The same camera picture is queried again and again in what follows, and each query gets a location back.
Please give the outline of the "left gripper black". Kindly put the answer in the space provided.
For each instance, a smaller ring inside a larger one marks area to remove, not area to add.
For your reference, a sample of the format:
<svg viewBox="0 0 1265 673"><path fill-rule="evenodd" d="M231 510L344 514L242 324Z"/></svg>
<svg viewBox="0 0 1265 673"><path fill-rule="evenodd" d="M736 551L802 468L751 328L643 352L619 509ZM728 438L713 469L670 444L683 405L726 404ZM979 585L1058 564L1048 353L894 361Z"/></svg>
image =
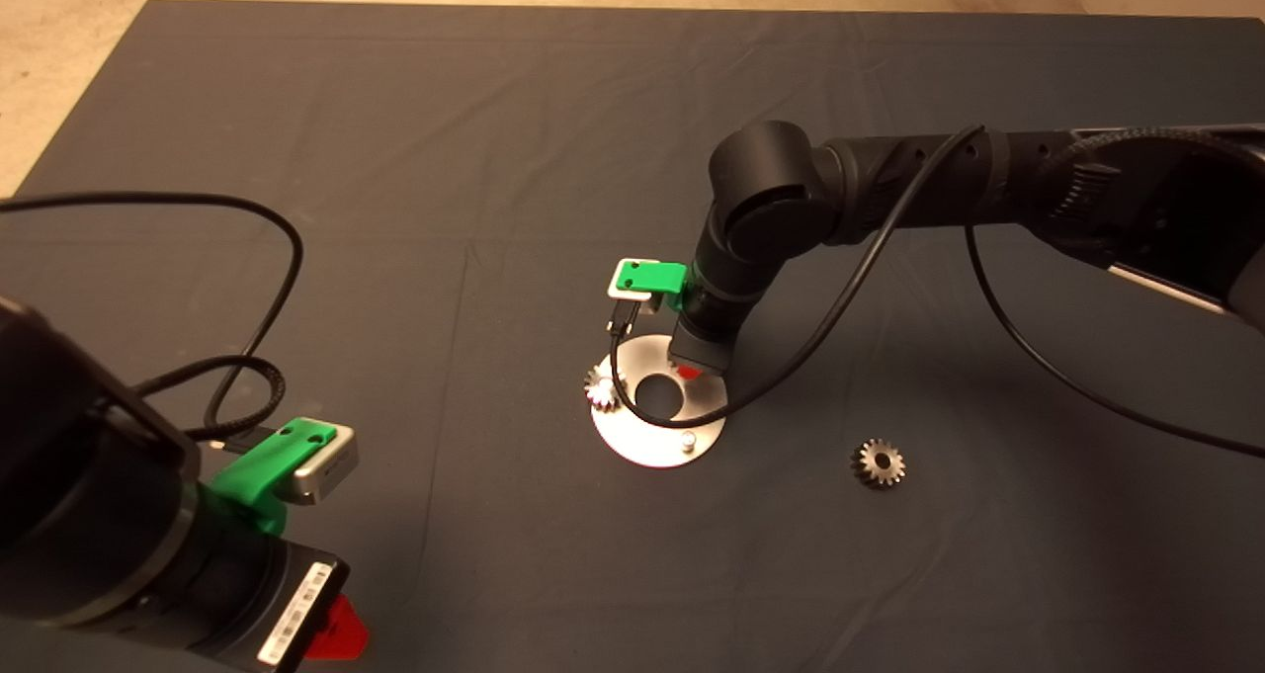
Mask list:
<svg viewBox="0 0 1265 673"><path fill-rule="evenodd" d="M175 560L148 588L148 641L240 672L357 660L371 634L345 595L350 565L202 505Z"/></svg>

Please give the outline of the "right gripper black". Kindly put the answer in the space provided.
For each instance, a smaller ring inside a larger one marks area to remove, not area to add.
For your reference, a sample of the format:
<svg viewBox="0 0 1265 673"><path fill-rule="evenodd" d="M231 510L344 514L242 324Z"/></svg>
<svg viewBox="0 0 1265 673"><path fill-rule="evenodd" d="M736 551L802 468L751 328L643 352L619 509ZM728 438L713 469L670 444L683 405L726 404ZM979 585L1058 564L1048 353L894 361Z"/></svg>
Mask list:
<svg viewBox="0 0 1265 673"><path fill-rule="evenodd" d="M682 307L670 335L669 358L682 378L724 376L732 367L740 307Z"/></svg>

